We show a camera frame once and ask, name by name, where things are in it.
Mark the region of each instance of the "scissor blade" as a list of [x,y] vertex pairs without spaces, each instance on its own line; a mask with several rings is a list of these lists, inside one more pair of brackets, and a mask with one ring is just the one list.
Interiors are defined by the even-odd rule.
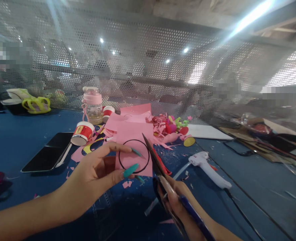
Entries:
[[158,159],[156,157],[156,154],[153,151],[153,149],[152,149],[152,147],[151,147],[148,139],[145,137],[144,134],[142,134],[142,136],[144,137],[144,140],[146,142],[148,151],[149,151],[149,153],[151,155],[152,169],[153,169],[153,171],[156,173],[157,176],[163,176],[163,177],[165,177],[166,175],[165,175],[164,171],[162,170],[161,165],[160,165],[160,163],[159,163],[159,161],[158,161]]

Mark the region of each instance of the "blue tablecloth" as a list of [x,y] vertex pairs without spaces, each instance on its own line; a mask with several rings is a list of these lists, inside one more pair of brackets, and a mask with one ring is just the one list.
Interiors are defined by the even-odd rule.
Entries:
[[[1,194],[0,210],[33,199],[34,195],[45,195],[61,186],[76,163],[70,159],[76,150],[73,147],[64,164],[54,171],[39,174],[21,173],[22,167],[58,132],[74,131],[82,113],[54,110],[43,115],[13,116],[0,114],[0,171],[6,174]],[[183,145],[165,150],[156,147],[167,168],[173,175],[188,162],[194,153],[206,150],[216,162],[247,191],[294,239],[296,239],[296,176],[282,164],[270,163],[255,155],[241,157],[222,144],[222,141],[197,139],[191,147]],[[288,240],[288,238],[262,213],[249,198],[218,168],[218,173],[233,185],[232,194],[238,204],[266,240]],[[185,181],[205,211],[243,240],[259,240],[243,219],[227,194],[218,188],[197,167],[188,167],[189,178]],[[151,178],[141,184],[134,180],[128,189],[117,184],[100,198],[81,218],[30,237],[31,240],[180,240],[173,224],[159,224],[169,217],[157,205],[146,217],[144,211],[154,200]]]

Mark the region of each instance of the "crafts pile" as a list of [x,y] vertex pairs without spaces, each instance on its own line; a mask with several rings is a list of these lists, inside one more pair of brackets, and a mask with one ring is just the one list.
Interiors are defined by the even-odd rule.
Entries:
[[[120,112],[120,115],[118,115],[110,111],[107,123],[100,126],[100,129],[94,131],[89,137],[83,135],[83,133],[85,133],[83,128],[87,128],[87,126],[85,126],[83,122],[78,123],[74,135],[76,137],[74,138],[87,143],[79,147],[71,158],[79,162],[83,157],[82,152],[88,154],[93,151],[91,149],[93,143],[104,139],[103,145],[106,145],[114,141],[130,146],[133,149],[131,153],[116,153],[115,169],[127,169],[138,163],[139,167],[134,174],[152,177],[151,156],[145,144],[143,134],[151,145],[161,145],[170,150],[172,150],[172,146],[181,145],[183,141],[185,146],[192,145],[195,142],[191,135],[186,135],[188,133],[188,121],[192,119],[191,117],[189,117],[188,120],[180,122],[180,117],[175,119],[173,116],[167,117],[166,114],[152,116],[150,103],[120,108]],[[97,138],[98,135],[102,133],[104,133],[105,136]],[[171,144],[177,140],[180,142],[179,144]],[[160,160],[159,162],[164,172],[171,174],[163,165],[162,161]]]

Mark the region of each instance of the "hand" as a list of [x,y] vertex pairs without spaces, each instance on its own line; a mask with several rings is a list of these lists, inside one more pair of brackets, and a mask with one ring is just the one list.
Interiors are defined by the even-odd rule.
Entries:
[[166,178],[167,180],[163,176],[161,176],[160,181],[166,192],[168,193],[169,202],[166,203],[167,208],[170,211],[173,211],[181,220],[190,240],[205,240],[197,224],[194,222],[192,217],[188,214],[184,206],[179,201],[178,195],[185,195],[185,197],[189,200],[190,204],[193,206],[197,213],[199,209],[202,209],[201,206],[184,182],[175,181],[170,176],[166,176]]
[[68,180],[53,193],[63,223],[79,218],[104,192],[124,179],[124,170],[115,170],[116,157],[106,157],[111,151],[132,150],[115,142],[99,147],[82,158]]

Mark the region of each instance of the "scissors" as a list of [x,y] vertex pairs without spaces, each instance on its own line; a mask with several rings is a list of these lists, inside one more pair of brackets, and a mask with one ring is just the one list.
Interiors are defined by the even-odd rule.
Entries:
[[[148,151],[149,151],[149,153],[151,155],[152,169],[153,169],[153,171],[155,172],[155,174],[157,176],[157,178],[154,178],[154,182],[153,182],[155,194],[156,194],[159,202],[163,205],[166,212],[168,212],[171,215],[171,217],[174,220],[174,223],[175,223],[176,227],[179,229],[181,235],[184,237],[184,239],[189,240],[189,238],[187,236],[187,233],[185,231],[184,225],[181,222],[181,220],[176,216],[176,214],[174,212],[167,209],[167,206],[166,206],[165,203],[168,202],[168,195],[167,195],[167,192],[164,189],[162,183],[160,182],[160,177],[163,176],[164,178],[166,178],[166,174],[162,170],[161,165],[160,165],[160,163],[159,163],[159,161],[158,161],[158,159],[157,159],[157,157],[156,157],[156,155],[155,155],[149,141],[147,140],[147,138],[145,137],[144,134],[142,134],[142,135],[143,135],[144,140],[146,142],[147,149],[148,149]],[[204,224],[204,222],[201,219],[201,217],[199,216],[199,214],[192,207],[192,205],[190,204],[188,199],[184,195],[181,195],[179,197],[179,201],[182,203],[183,207],[186,209],[188,214],[195,221],[198,228],[200,229],[200,231],[204,235],[205,239],[207,241],[215,241],[215,238],[213,237],[213,235],[211,234],[209,229],[206,227],[206,225]]]

